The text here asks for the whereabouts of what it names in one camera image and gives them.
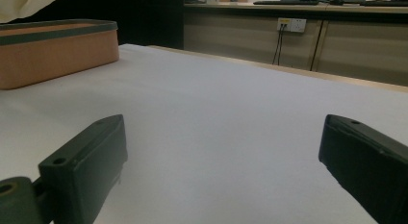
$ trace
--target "black cable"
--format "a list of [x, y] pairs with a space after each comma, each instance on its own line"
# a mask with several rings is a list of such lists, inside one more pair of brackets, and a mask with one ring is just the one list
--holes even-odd
[[282, 34], [280, 36], [280, 47], [279, 47], [279, 55], [278, 55], [278, 65], [279, 65], [279, 61], [280, 61], [280, 54], [282, 52], [282, 38], [283, 38], [283, 31], [285, 30], [286, 24], [283, 25], [283, 29], [282, 29]]
[[283, 34], [284, 26], [286, 26], [286, 25], [281, 24], [281, 27], [280, 27], [280, 29], [279, 29], [278, 43], [277, 43], [277, 45], [276, 45], [275, 55], [273, 56], [273, 62], [272, 62], [272, 64], [275, 64], [276, 54], [278, 53], [278, 49], [279, 49], [280, 40], [281, 40], [281, 37], [282, 37], [282, 34]]

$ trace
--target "table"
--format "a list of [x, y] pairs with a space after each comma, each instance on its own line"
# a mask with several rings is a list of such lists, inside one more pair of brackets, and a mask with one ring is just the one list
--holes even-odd
[[97, 224], [375, 223], [319, 162], [321, 131], [334, 113], [407, 144], [405, 87], [119, 50], [118, 62], [0, 91], [1, 179], [34, 180], [53, 151], [122, 113], [129, 161]]

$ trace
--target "screw hole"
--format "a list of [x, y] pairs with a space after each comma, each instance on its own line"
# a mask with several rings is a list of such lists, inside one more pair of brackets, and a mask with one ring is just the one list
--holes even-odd
[[5, 184], [5, 185], [0, 186], [0, 195], [9, 192], [12, 189], [13, 189], [13, 185], [10, 185], [10, 184]]
[[65, 159], [56, 159], [55, 161], [53, 161], [54, 164], [62, 164], [65, 162]]

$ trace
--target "power outlet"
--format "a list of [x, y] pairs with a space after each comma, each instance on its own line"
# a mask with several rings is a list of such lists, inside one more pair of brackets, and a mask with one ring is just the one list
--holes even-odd
[[280, 31], [281, 30], [281, 26], [285, 26], [285, 28], [283, 29], [283, 31], [290, 31], [291, 30], [291, 23], [292, 23], [292, 19], [291, 18], [278, 18], [278, 26], [277, 26], [277, 30]]
[[306, 28], [306, 19], [293, 18], [291, 20], [291, 32], [304, 33]]

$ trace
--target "black wall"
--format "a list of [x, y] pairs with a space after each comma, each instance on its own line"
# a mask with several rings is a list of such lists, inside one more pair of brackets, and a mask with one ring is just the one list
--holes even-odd
[[119, 43], [183, 48], [184, 0], [56, 0], [11, 23], [61, 19], [113, 20]]

